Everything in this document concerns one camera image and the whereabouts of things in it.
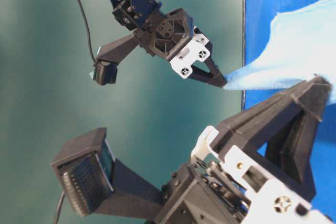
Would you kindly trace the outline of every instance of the screw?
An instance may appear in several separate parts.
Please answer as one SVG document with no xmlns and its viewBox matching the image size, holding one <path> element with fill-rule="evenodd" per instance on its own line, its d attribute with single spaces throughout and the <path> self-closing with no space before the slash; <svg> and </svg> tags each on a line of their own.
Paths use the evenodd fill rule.
<svg viewBox="0 0 336 224">
<path fill-rule="evenodd" d="M 202 59 L 202 58 L 204 58 L 205 56 L 206 56 L 206 51 L 200 51 L 199 53 L 198 53 L 198 56 Z"/>
<path fill-rule="evenodd" d="M 243 167 L 244 167 L 244 164 L 243 164 L 242 162 L 239 162 L 239 163 L 237 164 L 237 168 L 238 168 L 238 169 L 243 169 Z"/>
<path fill-rule="evenodd" d="M 129 23 L 130 23 L 130 20 L 129 20 L 128 18 L 126 18 L 126 17 L 124 17 L 122 20 L 123 20 L 126 24 L 129 24 Z"/>
<path fill-rule="evenodd" d="M 278 213 L 284 213 L 292 205 L 292 202 L 289 197 L 281 196 L 274 201 L 274 209 Z"/>
<path fill-rule="evenodd" d="M 187 69 L 187 68 L 183 68 L 181 70 L 181 74 L 184 75 L 184 76 L 186 76 L 188 73 L 189 73 L 189 69 Z"/>
</svg>

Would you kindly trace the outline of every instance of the fabric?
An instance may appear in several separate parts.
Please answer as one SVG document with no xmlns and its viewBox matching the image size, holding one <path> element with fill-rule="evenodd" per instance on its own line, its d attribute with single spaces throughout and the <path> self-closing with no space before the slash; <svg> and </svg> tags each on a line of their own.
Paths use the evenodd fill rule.
<svg viewBox="0 0 336 224">
<path fill-rule="evenodd" d="M 333 54 L 335 51 L 330 41 L 336 40 L 336 37 L 333 35 L 335 30 L 331 30 L 331 27 L 330 29 L 328 27 L 334 27 L 334 21 L 329 19 L 332 18 L 332 14 L 329 16 L 329 13 L 323 14 L 329 16 L 326 20 L 322 20 L 321 17 L 318 17 L 317 12 L 320 12 L 319 14 L 322 15 L 324 10 L 324 7 L 318 6 L 323 1 L 319 2 L 319 4 L 318 1 L 321 0 L 245 0 L 246 64 L 248 65 L 254 62 L 260 55 L 262 55 L 262 57 L 256 60 L 255 63 L 246 66 L 246 68 L 242 68 L 226 76 L 229 80 L 228 86 L 226 87 L 227 89 L 229 89 L 230 86 L 231 89 L 233 89 L 234 85 L 236 85 L 236 89 L 254 89 L 246 91 L 245 109 L 264 101 L 278 91 L 278 89 L 270 90 L 268 88 L 285 88 L 299 80 L 310 78 L 310 76 L 318 72 L 318 70 L 320 74 L 322 72 L 323 74 L 327 73 L 327 75 L 324 76 L 329 79 L 332 84 L 335 84 L 334 78 L 332 77 L 332 67 L 334 65 Z M 332 7 L 334 5 L 333 3 L 325 2 L 325 4 L 328 4 L 326 8 L 334 10 L 334 7 Z M 305 16 L 306 19 L 311 18 L 311 21 L 301 20 L 301 17 L 296 19 L 296 16 Z M 316 18 L 319 22 L 323 22 L 323 27 L 318 27 L 317 20 L 315 20 Z M 294 24 L 292 23 L 292 26 L 285 27 L 283 23 L 286 22 L 294 22 Z M 307 39 L 306 43 L 304 43 L 300 37 L 295 36 L 298 35 L 298 31 L 296 31 L 296 34 L 287 33 L 293 40 L 284 37 L 286 29 L 293 32 L 295 31 L 294 27 L 298 25 L 302 27 L 304 23 L 307 26 L 302 28 L 305 30 L 305 33 L 302 32 L 300 37 L 302 36 L 302 38 Z M 283 46 L 280 47 L 279 45 L 278 49 L 282 52 L 289 52 L 290 50 L 286 48 L 286 46 L 290 45 L 291 50 L 298 52 L 299 58 L 293 53 L 291 53 L 291 57 L 288 57 L 287 55 L 276 52 L 276 41 L 269 42 L 270 35 L 272 34 L 271 29 L 272 31 L 278 31 L 279 29 L 280 32 L 282 32 L 277 33 L 277 35 L 280 36 L 277 40 L 279 40 L 278 42 L 280 44 L 282 43 Z M 306 34 L 307 29 L 309 29 L 310 32 L 320 31 L 320 33 L 315 35 L 309 33 L 309 35 Z M 316 45 L 317 42 L 320 45 L 321 51 L 319 52 L 321 53 L 313 56 L 308 49 L 314 48 L 314 45 L 311 44 Z M 327 55 L 322 54 L 322 52 L 326 50 L 329 50 L 329 59 Z M 304 56 L 306 56 L 306 58 L 304 62 L 300 64 Z M 332 93 L 329 102 L 334 102 L 334 93 Z M 335 122 L 336 105 L 327 106 L 324 112 L 323 122 L 319 126 L 316 143 L 311 156 L 311 166 L 317 189 L 317 195 L 312 201 L 313 208 L 319 209 L 322 213 L 329 215 L 334 220 L 336 220 L 336 210 L 334 207 L 336 204 L 336 182 L 334 180 L 336 177 L 336 169 L 333 166 L 333 164 L 336 163 Z"/>
<path fill-rule="evenodd" d="M 228 74 L 224 89 L 285 89 L 315 74 L 336 84 L 336 0 L 278 13 L 265 50 L 252 63 Z M 336 90 L 329 104 L 336 103 Z"/>
</svg>

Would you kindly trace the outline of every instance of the white bracket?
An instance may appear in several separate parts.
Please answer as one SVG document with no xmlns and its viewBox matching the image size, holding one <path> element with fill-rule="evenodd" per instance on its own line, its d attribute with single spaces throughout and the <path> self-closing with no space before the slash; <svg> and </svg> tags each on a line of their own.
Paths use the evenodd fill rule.
<svg viewBox="0 0 336 224">
<path fill-rule="evenodd" d="M 204 62 L 210 56 L 210 51 L 205 47 L 208 43 L 209 39 L 204 34 L 194 33 L 192 40 L 170 61 L 172 69 L 183 79 L 188 78 L 195 61 Z"/>
</svg>

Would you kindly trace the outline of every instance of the blue backdrop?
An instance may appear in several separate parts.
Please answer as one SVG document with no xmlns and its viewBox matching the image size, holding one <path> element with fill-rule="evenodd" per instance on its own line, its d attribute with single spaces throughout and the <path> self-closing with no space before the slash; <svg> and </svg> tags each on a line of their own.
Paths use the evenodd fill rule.
<svg viewBox="0 0 336 224">
<path fill-rule="evenodd" d="M 265 48 L 270 33 L 270 22 L 278 12 L 300 9 L 318 0 L 245 0 L 246 64 L 255 60 Z M 275 90 L 246 91 L 245 108 L 249 108 L 275 93 Z M 317 195 L 312 201 L 313 208 L 321 210 L 336 220 L 336 105 L 328 106 L 323 122 L 319 126 L 311 164 Z"/>
</svg>

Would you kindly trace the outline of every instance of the black 3d-printed part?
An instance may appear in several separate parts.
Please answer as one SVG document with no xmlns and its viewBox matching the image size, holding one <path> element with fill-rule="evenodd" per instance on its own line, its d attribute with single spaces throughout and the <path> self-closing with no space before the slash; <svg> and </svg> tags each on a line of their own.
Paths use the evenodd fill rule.
<svg viewBox="0 0 336 224">
<path fill-rule="evenodd" d="M 222 121 L 211 148 L 224 160 L 238 146 L 304 199 L 316 191 L 309 158 L 331 85 L 322 77 L 280 91 L 265 102 Z M 266 156 L 257 150 L 268 143 Z"/>
</svg>

